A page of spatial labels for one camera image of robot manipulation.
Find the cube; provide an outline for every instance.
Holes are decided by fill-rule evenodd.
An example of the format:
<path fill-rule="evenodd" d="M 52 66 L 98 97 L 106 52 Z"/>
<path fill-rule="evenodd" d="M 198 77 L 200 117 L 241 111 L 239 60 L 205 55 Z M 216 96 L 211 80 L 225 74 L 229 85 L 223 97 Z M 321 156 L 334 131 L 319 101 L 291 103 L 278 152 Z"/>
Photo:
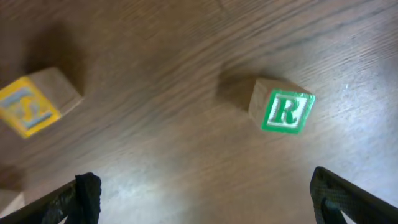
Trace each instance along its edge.
<path fill-rule="evenodd" d="M 299 86 L 258 78 L 248 112 L 263 131 L 298 134 L 305 126 L 314 101 L 315 96 Z"/>
<path fill-rule="evenodd" d="M 81 99 L 59 69 L 48 68 L 0 90 L 0 117 L 28 138 L 65 116 Z"/>

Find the partially visible wooden block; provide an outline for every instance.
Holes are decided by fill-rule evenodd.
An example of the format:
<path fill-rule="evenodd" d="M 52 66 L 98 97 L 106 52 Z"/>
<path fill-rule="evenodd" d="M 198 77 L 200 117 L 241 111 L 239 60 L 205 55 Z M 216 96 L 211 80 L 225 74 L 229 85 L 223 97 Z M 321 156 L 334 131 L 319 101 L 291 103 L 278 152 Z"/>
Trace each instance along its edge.
<path fill-rule="evenodd" d="M 24 194 L 12 190 L 0 189 L 0 218 L 25 206 Z"/>
<path fill-rule="evenodd" d="M 81 100 L 59 69 L 48 68 L 0 90 L 0 116 L 28 138 L 65 116 Z"/>
<path fill-rule="evenodd" d="M 305 126 L 315 96 L 293 84 L 258 78 L 249 115 L 265 131 L 298 134 Z"/>

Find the yellow border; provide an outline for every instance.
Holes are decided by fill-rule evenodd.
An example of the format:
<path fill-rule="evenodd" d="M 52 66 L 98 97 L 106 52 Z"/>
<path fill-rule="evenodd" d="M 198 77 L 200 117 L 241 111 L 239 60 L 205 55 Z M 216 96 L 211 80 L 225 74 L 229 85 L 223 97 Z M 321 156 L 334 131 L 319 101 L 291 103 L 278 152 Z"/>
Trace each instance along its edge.
<path fill-rule="evenodd" d="M 5 108 L 0 105 L 0 116 L 6 121 L 6 123 L 14 128 L 23 138 L 28 138 L 29 136 L 35 134 L 36 132 L 44 129 L 50 124 L 58 121 L 61 118 L 61 113 L 51 104 L 51 102 L 43 95 L 43 93 L 33 84 L 29 77 L 20 77 L 20 79 L 11 83 L 7 87 L 0 90 L 0 101 L 6 99 L 8 96 L 12 95 L 21 88 L 29 88 L 29 90 L 34 94 L 35 99 L 39 102 L 39 105 L 46 106 L 52 115 L 45 121 L 35 125 L 33 128 L 26 129 L 21 121 L 9 113 Z"/>

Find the green border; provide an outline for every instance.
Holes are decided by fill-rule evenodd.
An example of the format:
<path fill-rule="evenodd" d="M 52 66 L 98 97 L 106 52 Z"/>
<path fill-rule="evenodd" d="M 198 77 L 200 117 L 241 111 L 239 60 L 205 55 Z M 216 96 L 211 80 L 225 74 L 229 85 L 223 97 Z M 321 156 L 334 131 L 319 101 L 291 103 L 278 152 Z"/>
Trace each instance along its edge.
<path fill-rule="evenodd" d="M 305 111 L 301 115 L 301 120 L 300 124 L 297 125 L 296 128 L 286 128 L 286 127 L 277 127 L 277 126 L 269 126 L 267 125 L 268 117 L 271 113 L 272 105 L 274 104 L 274 100 L 276 97 L 276 94 L 283 94 L 287 96 L 293 96 L 293 97 L 302 97 L 302 98 L 307 98 L 307 105 L 305 107 Z M 264 117 L 264 120 L 262 121 L 262 126 L 261 129 L 265 131 L 276 131 L 279 133 L 287 133 L 287 134 L 298 134 L 302 132 L 305 126 L 305 122 L 307 121 L 307 118 L 311 112 L 312 105 L 315 102 L 315 96 L 311 94 L 306 94 L 306 93 L 296 93 L 292 91 L 283 91 L 280 89 L 275 89 L 271 92 L 271 97 L 270 97 L 270 102 L 268 103 L 267 106 L 267 113 Z"/>

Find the wood grain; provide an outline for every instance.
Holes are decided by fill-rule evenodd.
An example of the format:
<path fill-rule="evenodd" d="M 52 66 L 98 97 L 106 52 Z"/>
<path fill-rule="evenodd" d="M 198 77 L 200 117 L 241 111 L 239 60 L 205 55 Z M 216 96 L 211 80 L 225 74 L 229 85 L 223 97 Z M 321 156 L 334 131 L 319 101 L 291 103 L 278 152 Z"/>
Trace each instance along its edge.
<path fill-rule="evenodd" d="M 2 125 L 0 164 L 28 201 L 94 172 L 101 223 L 314 223 L 315 166 L 398 206 L 397 5 L 0 0 L 0 84 L 54 66 L 85 97 L 28 141 Z M 253 76 L 317 96 L 301 135 L 252 123 Z"/>

